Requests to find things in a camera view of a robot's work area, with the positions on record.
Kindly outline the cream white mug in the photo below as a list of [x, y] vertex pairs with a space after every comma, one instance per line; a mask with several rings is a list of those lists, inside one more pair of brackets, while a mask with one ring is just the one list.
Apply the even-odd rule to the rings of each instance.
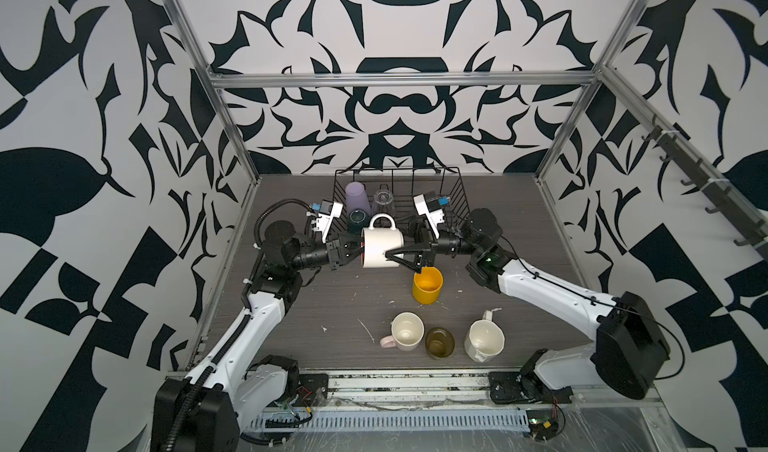
[[467, 356], [476, 363], [486, 363], [497, 357], [505, 347], [503, 330], [493, 320], [493, 310], [483, 312], [482, 318], [472, 323], [464, 340]]

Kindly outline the green circuit board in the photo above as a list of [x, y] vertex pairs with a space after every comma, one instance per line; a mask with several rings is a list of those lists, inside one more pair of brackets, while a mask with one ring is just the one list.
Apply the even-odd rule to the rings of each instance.
[[564, 415], [557, 409], [530, 410], [526, 414], [529, 429], [527, 436], [536, 442], [549, 442], [564, 430]]

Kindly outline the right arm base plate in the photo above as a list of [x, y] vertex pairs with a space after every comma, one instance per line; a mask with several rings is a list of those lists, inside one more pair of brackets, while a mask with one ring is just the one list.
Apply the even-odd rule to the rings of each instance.
[[570, 387], [551, 389], [534, 373], [490, 372], [489, 397], [494, 404], [571, 404]]

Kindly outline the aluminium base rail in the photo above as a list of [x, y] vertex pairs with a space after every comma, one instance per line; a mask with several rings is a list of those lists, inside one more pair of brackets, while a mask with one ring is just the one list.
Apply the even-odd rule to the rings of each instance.
[[[329, 375], [328, 406], [366, 409], [416, 409], [442, 406], [492, 406], [489, 397], [490, 372], [519, 372], [514, 368], [469, 369], [383, 369], [383, 370], [320, 370], [302, 369], [301, 373]], [[646, 397], [633, 400], [605, 385], [575, 385], [571, 404], [562, 408], [599, 407], [659, 407], [659, 393], [651, 388]], [[514, 404], [515, 406], [544, 406]]]

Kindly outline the clear glass tumbler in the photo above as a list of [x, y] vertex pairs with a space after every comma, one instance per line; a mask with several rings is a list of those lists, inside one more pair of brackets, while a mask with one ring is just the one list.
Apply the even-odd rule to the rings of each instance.
[[396, 204], [393, 193], [388, 189], [379, 189], [373, 194], [373, 212], [375, 214], [395, 215]]

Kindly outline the yellow mug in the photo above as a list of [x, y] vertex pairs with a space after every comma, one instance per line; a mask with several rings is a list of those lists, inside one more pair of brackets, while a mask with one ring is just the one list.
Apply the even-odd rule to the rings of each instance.
[[423, 267], [413, 276], [413, 298], [422, 305], [433, 304], [439, 299], [443, 284], [443, 275], [436, 267]]

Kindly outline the dark green mug white inside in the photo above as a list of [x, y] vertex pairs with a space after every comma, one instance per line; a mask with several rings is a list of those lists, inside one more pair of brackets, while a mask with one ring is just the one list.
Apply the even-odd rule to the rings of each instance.
[[350, 234], [360, 236], [362, 231], [370, 225], [371, 215], [363, 209], [352, 210], [347, 219], [347, 231]]

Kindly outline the olive green glass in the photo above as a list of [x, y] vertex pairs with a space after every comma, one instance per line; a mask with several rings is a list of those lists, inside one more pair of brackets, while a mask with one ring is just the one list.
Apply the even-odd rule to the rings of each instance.
[[445, 359], [453, 354], [455, 339], [447, 329], [434, 327], [426, 333], [425, 348], [431, 358]]

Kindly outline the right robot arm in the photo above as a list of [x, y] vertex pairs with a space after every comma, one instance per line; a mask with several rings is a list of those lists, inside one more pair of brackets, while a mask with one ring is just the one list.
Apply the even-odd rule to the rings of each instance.
[[536, 351], [516, 378], [518, 400], [561, 400], [571, 388], [586, 386], [607, 386], [641, 400], [669, 358], [663, 327], [641, 297], [580, 288], [534, 267], [513, 250], [488, 209], [471, 211], [457, 229], [415, 225], [411, 234], [413, 243], [386, 251], [387, 261], [419, 272], [439, 255], [465, 255], [475, 283], [533, 305], [589, 339], [581, 347]]

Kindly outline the aluminium frame crossbar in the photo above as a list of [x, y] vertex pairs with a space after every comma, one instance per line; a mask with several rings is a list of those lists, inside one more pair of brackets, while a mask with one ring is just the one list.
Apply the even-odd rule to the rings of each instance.
[[594, 79], [595, 74], [589, 71], [209, 75], [209, 80], [216, 89], [507, 85], [579, 86], [589, 84]]

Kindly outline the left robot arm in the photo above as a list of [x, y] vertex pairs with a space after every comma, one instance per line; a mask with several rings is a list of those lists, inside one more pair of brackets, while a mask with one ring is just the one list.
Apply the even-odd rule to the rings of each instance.
[[234, 451], [244, 429], [276, 401], [294, 397], [295, 361], [253, 360], [304, 286], [302, 271], [343, 267], [363, 252], [359, 235], [320, 240], [288, 221], [258, 234], [258, 256], [244, 283], [243, 308], [210, 353], [184, 378], [168, 379], [155, 397], [153, 451]]

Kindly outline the lavender plastic cup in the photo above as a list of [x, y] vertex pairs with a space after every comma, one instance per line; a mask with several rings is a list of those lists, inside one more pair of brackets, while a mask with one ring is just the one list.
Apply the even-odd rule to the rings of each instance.
[[352, 181], [344, 189], [348, 212], [360, 210], [368, 216], [372, 216], [372, 208], [368, 198], [366, 187], [363, 183]]

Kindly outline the white mug red inside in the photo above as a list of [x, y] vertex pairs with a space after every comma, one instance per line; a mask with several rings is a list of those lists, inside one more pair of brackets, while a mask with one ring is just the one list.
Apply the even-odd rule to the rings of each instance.
[[404, 238], [394, 218], [377, 214], [361, 233], [363, 243], [362, 266], [365, 269], [397, 268], [399, 264], [386, 257], [386, 253], [404, 245]]

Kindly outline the cream mug pink handle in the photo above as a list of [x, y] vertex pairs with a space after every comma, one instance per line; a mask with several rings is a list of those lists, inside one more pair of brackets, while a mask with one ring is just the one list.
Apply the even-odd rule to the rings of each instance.
[[425, 326], [412, 312], [398, 314], [391, 322], [390, 334], [379, 341], [383, 349], [397, 348], [403, 352], [415, 350], [425, 336]]

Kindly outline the grey wall hook rail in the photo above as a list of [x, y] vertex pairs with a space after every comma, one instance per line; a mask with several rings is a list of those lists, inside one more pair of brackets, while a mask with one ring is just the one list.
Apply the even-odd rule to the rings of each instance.
[[650, 120], [640, 119], [640, 124], [647, 130], [642, 138], [645, 144], [652, 144], [661, 151], [661, 167], [657, 175], [657, 192], [662, 196], [662, 182], [670, 164], [682, 174], [682, 187], [689, 191], [702, 193], [711, 206], [705, 211], [722, 215], [739, 233], [734, 240], [737, 247], [750, 247], [767, 261], [767, 217], [753, 205], [736, 185], [718, 171], [716, 167], [699, 152], [685, 134], [664, 128], [658, 122], [658, 116]]

